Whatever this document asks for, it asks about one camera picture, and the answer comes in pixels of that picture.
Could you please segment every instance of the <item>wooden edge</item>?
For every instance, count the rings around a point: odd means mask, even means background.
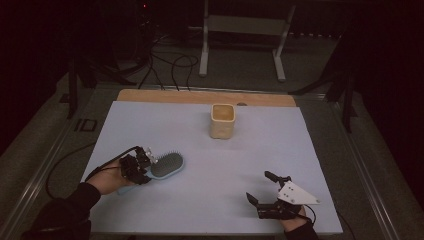
[[[119,92],[117,101],[198,104],[226,103],[233,105],[246,104],[248,106],[296,107],[296,102],[290,95],[209,91],[123,89]]]

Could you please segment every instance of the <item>black sleeve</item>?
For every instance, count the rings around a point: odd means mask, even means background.
[[[305,223],[293,231],[284,232],[284,234],[287,240],[318,240],[318,236],[310,222]]]
[[[92,185],[80,183],[68,198],[47,203],[22,239],[89,239],[90,209],[100,196]]]

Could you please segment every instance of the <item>white robot part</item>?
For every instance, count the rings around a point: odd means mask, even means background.
[[[146,153],[146,156],[150,159],[151,164],[156,164],[158,160],[153,156],[152,150],[148,147],[147,149],[144,149],[144,152]]]
[[[320,204],[320,201],[316,197],[306,192],[291,181],[284,183],[284,187],[281,188],[280,192],[278,193],[278,199],[295,205]]]

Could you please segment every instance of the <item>metal frame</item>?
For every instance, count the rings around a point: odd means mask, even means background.
[[[251,33],[280,36],[280,44],[277,49],[272,51],[272,57],[277,72],[277,80],[280,82],[286,81],[286,75],[281,61],[281,53],[289,33],[295,9],[296,6],[292,5],[287,18],[284,20],[209,15],[209,0],[205,0],[203,15],[203,47],[200,58],[199,75],[205,77],[208,71],[209,31]]]

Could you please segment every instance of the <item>dark background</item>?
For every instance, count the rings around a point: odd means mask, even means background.
[[[203,1],[161,0],[150,6],[152,19],[181,38],[187,26],[202,26]],[[251,0],[217,0],[210,7],[221,14],[278,17],[278,8],[273,9],[260,9]],[[351,64],[352,46],[364,43],[355,71],[356,91],[362,94],[406,181],[424,206],[423,3],[386,0],[371,6],[358,1],[304,1],[296,10],[291,32],[338,38],[363,9],[367,11],[361,16],[366,17],[354,21],[356,25],[350,28],[354,34],[346,34],[351,37],[340,39],[330,69]],[[107,37],[110,29],[100,12],[97,1],[2,1],[0,154],[55,92],[56,82],[67,72],[69,57],[75,53],[73,46],[102,64],[116,60],[114,41]]]

